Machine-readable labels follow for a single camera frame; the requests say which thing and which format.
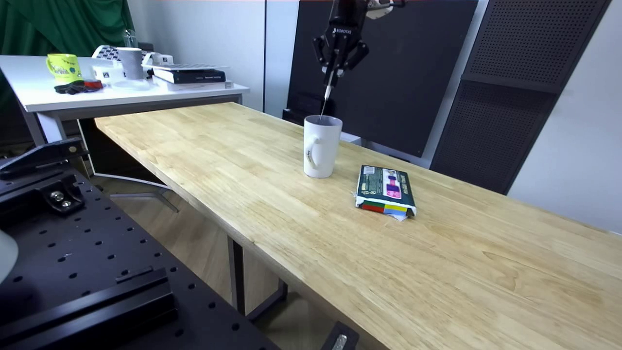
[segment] white mug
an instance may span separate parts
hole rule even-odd
[[[342,121],[331,116],[305,118],[303,170],[307,178],[331,178],[342,135]]]
[[[117,48],[126,81],[144,81],[142,51],[138,48]]]

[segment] yellow object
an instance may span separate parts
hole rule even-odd
[[[45,67],[55,77],[56,84],[72,84],[82,81],[76,55],[47,55]]]

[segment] electronic equipment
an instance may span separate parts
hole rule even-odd
[[[0,180],[0,189],[56,180],[53,172]],[[2,350],[276,349],[86,178],[70,168],[60,176],[76,178],[82,211],[58,217],[37,197],[35,207],[14,199],[22,211],[10,219],[0,211],[0,230],[20,248],[16,263],[2,259],[0,238],[0,275],[10,271],[0,285]]]
[[[80,211],[82,193],[68,170],[70,158],[82,154],[82,143],[72,139],[37,147],[0,164],[0,221],[31,205],[45,205],[60,217]]]

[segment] white wall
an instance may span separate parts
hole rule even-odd
[[[622,3],[610,3],[509,197],[622,234]]]
[[[282,118],[288,106],[298,0],[268,0],[266,7],[266,114]]]
[[[251,88],[243,104],[263,110],[264,0],[128,0],[138,42],[177,65],[214,65]]]

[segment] book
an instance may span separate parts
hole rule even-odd
[[[226,73],[204,67],[154,67],[154,77],[169,84],[212,84],[226,83]]]
[[[169,90],[169,92],[198,92],[198,90],[231,90],[233,83],[206,83],[206,84],[171,84],[167,81],[161,81],[154,77],[152,81],[158,88]]]
[[[393,217],[397,221],[414,219],[416,205],[408,174],[362,166],[356,186],[356,207],[362,211]]]

